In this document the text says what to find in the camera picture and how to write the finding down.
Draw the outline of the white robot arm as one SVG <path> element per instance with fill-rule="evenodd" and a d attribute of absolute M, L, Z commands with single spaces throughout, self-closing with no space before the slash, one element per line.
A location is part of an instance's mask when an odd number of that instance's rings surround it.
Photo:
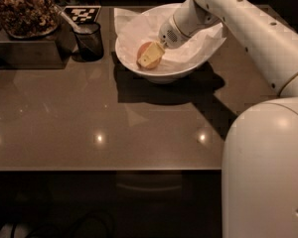
<path fill-rule="evenodd" d="M 242 112 L 223 145 L 223 238 L 298 238 L 298 34 L 247 0 L 187 0 L 161 27 L 180 42 L 220 20 L 271 97 Z"/>

